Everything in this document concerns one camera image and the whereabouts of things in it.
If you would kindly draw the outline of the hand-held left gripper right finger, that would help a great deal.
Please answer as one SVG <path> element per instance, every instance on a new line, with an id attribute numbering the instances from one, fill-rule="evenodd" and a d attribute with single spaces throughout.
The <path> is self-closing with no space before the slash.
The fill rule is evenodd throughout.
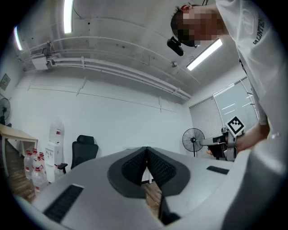
<path id="1" fill-rule="evenodd" d="M 146 202 L 165 225 L 186 216 L 221 184 L 232 162 L 195 158 L 159 148 L 147 148 L 153 182 L 146 185 Z"/>

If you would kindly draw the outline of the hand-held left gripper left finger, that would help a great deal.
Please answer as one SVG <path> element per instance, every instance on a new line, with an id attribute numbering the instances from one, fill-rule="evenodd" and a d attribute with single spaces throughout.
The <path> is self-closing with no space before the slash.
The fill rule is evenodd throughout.
<path id="1" fill-rule="evenodd" d="M 162 223 L 148 208 L 145 199 L 127 198 L 108 181 L 108 169 L 137 148 L 85 161 L 49 184 L 32 205 L 43 213 L 70 185 L 82 188 L 60 222 L 69 229 L 160 229 Z"/>

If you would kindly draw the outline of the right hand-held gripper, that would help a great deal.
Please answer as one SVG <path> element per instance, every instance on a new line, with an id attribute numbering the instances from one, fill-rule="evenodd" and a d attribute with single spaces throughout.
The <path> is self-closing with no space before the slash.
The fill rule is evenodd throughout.
<path id="1" fill-rule="evenodd" d="M 236 140 L 238 136 L 244 134 L 244 128 L 244 123 L 235 116 L 225 123 L 219 137 L 203 139 L 200 145 L 208 146 L 216 160 L 234 161 L 238 153 Z"/>

